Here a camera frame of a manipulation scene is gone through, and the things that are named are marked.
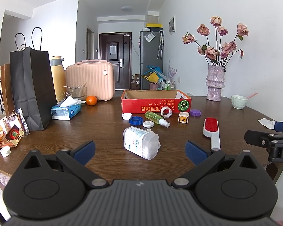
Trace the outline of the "white ribbed bottle cap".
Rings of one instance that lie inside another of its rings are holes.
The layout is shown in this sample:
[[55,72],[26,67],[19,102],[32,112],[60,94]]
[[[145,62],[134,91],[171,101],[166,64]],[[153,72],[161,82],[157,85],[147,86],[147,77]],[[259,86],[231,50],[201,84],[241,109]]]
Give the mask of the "white ribbed bottle cap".
[[122,119],[123,120],[129,120],[132,117],[131,113],[123,113],[122,114]]

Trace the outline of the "crumpled white tissue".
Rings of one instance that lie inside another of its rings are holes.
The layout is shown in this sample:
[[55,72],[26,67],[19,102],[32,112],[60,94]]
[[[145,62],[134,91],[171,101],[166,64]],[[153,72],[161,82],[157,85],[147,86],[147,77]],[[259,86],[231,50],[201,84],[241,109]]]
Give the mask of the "crumpled white tissue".
[[274,130],[276,122],[274,120],[267,120],[265,118],[259,119],[258,122],[267,129]]

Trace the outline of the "grey refrigerator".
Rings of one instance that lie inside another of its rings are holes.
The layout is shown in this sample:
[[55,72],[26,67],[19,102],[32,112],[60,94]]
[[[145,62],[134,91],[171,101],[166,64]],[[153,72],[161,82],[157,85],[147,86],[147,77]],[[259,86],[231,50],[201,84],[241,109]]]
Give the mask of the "grey refrigerator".
[[149,81],[142,76],[148,76],[150,66],[159,67],[163,70],[163,59],[160,56],[160,35],[159,32],[140,31],[139,33],[139,74],[140,90],[149,90]]

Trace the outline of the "cream cube toy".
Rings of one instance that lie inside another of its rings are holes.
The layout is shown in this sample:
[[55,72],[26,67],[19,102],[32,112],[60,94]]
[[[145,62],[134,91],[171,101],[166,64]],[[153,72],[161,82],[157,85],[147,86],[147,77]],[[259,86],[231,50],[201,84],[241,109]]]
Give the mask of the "cream cube toy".
[[182,124],[187,124],[189,122],[189,112],[180,112],[178,116],[178,122]]

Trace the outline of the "white cap near snacks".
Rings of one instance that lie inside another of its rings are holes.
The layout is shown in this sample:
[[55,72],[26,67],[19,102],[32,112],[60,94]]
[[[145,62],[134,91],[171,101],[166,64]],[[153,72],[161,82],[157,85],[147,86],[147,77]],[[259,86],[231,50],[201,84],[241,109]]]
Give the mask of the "white cap near snacks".
[[1,150],[0,153],[2,157],[8,157],[11,154],[11,148],[9,146],[4,146]]

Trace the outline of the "red white lint brush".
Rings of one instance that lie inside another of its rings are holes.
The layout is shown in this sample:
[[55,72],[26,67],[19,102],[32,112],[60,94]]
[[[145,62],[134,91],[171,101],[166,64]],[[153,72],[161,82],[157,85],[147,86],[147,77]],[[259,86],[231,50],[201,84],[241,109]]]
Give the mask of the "red white lint brush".
[[208,117],[204,120],[203,135],[211,139],[211,149],[220,150],[220,135],[218,120]]

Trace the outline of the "yellow box on fridge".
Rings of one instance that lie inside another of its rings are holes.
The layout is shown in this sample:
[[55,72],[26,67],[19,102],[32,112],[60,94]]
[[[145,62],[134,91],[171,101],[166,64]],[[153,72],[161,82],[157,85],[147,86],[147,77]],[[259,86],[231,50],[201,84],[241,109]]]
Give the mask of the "yellow box on fridge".
[[162,28],[162,24],[147,23],[147,24],[146,24],[146,28],[148,28],[148,29],[150,29],[150,28],[158,28],[158,29],[161,29],[161,28]]

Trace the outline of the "white cotton swab container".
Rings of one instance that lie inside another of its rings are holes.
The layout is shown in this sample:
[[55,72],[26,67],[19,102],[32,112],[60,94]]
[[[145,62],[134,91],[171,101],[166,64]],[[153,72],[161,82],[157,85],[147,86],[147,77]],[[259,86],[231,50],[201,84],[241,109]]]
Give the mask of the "white cotton swab container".
[[137,127],[128,127],[123,132],[124,148],[146,160],[152,160],[160,149],[158,134]]

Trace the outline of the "white round lid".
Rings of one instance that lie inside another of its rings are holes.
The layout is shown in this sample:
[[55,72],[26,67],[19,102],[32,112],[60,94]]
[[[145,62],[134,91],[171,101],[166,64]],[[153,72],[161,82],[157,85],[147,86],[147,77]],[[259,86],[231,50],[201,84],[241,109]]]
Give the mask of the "white round lid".
[[152,127],[154,127],[154,122],[152,122],[152,121],[145,121],[145,122],[143,122],[143,124],[142,124],[145,128],[152,128]]

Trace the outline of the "blue gear lid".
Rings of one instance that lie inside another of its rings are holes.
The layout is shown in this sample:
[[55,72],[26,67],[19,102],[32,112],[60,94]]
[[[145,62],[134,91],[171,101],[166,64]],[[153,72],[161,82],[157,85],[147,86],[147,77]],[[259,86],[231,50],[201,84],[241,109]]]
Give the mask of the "blue gear lid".
[[139,117],[139,116],[132,116],[130,117],[129,119],[129,123],[130,125],[133,125],[133,126],[139,126],[139,125],[142,125],[143,124],[143,118],[142,117]]

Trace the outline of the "green spray bottle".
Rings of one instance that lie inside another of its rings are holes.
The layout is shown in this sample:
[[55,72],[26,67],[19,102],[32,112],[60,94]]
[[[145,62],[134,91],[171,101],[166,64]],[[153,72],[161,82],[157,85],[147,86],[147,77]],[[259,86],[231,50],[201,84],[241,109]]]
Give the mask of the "green spray bottle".
[[145,113],[145,117],[147,119],[151,120],[152,122],[156,123],[156,124],[162,125],[162,126],[167,127],[167,128],[170,127],[169,122],[167,122],[162,116],[160,116],[160,115],[158,115],[154,112],[147,111]]

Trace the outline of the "white tape roll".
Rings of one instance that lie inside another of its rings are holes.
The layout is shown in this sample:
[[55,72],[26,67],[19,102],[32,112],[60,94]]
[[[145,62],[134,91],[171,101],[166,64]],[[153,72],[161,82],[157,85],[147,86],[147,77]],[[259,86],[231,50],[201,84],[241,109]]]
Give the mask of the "white tape roll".
[[162,107],[161,110],[160,110],[160,114],[163,118],[170,118],[173,114],[171,108],[165,106],[165,107]]

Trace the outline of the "dark brown entrance door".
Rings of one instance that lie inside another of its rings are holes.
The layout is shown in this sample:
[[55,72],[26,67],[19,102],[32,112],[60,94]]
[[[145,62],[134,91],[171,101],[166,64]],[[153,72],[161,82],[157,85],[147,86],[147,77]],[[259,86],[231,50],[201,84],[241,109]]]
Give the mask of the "dark brown entrance door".
[[113,65],[115,89],[131,87],[132,43],[131,32],[101,33],[99,36],[100,59]]

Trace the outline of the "brown paper bag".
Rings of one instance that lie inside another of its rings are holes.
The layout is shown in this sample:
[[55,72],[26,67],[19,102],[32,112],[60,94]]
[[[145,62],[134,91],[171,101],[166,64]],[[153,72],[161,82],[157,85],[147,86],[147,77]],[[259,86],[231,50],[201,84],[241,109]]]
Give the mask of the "brown paper bag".
[[0,76],[5,113],[6,115],[10,115],[13,113],[15,107],[12,95],[11,70],[9,63],[0,66]]

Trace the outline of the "dried pink roses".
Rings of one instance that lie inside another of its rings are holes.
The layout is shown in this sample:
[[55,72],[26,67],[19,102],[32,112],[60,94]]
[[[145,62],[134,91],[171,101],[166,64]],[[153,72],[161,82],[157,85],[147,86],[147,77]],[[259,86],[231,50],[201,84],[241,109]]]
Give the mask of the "dried pink roses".
[[195,43],[198,54],[204,56],[209,66],[218,66],[226,69],[234,55],[238,55],[240,59],[244,57],[244,51],[237,47],[236,40],[243,41],[244,37],[249,35],[249,30],[246,25],[238,23],[235,38],[230,42],[225,42],[222,41],[222,38],[228,34],[228,30],[222,26],[222,22],[223,19],[220,16],[210,17],[210,24],[214,27],[214,43],[210,42],[208,36],[211,31],[204,24],[200,24],[197,28],[197,33],[206,38],[204,44],[200,44],[195,36],[189,32],[182,36],[182,42],[183,44]]

